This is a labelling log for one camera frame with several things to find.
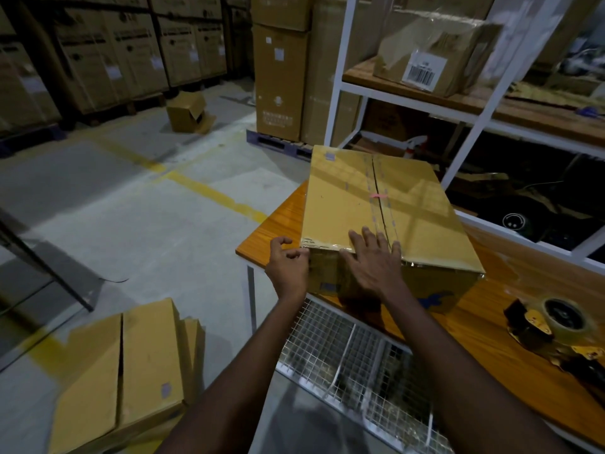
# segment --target barcode label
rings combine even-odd
[[[433,92],[447,59],[426,52],[414,52],[405,68],[403,82]]]

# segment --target person's right hand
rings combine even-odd
[[[344,249],[340,253],[359,285],[384,299],[405,287],[401,277],[401,245],[395,241],[389,251],[389,243],[382,232],[375,236],[366,226],[361,232],[363,237],[353,230],[349,231],[357,259]]]

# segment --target table top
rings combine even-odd
[[[306,190],[305,182],[235,252],[265,267],[272,238],[289,236],[291,246],[299,246]],[[586,309],[605,318],[605,278],[479,229],[465,229],[487,277],[451,312],[435,314],[435,318],[488,372],[544,419],[605,448],[605,409],[573,376],[516,343],[506,330],[502,313],[518,296],[539,297],[548,292],[582,299]],[[384,306],[380,313],[363,313],[353,311],[338,298],[320,298],[393,338],[405,340]]]
[[[469,95],[455,94],[448,98],[437,97],[429,92],[374,76],[374,60],[375,58],[366,60],[346,71],[343,74],[343,82],[471,114],[480,114],[491,95],[491,90],[477,88],[473,89]],[[578,116],[573,111],[563,108],[503,98],[494,113],[494,119],[577,142],[605,146],[605,123],[601,120]]]

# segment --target gray floor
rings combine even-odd
[[[206,384],[243,346],[247,325],[233,251],[309,170],[305,161],[246,143],[245,128],[255,121],[246,104],[251,87],[244,81],[205,91],[217,116],[205,137],[172,133],[165,111],[152,109],[0,160],[3,219],[96,307],[83,312],[53,284],[20,306],[29,328],[0,319],[0,357],[13,360],[0,373],[3,452],[46,452],[64,344],[75,326],[171,297],[183,317],[199,318],[206,329]],[[45,281],[0,247],[5,301]],[[262,276],[260,320],[275,301]],[[70,315],[16,359],[41,337],[29,330]],[[276,374],[251,452],[315,450],[391,451]]]

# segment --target person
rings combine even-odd
[[[387,307],[420,359],[435,414],[457,454],[569,454],[554,432],[500,385],[420,305],[401,276],[401,247],[383,234],[349,232],[355,248],[341,251],[362,288]],[[278,302],[229,366],[203,392],[156,454],[248,452],[275,365],[307,293],[308,249],[271,241],[266,274]]]

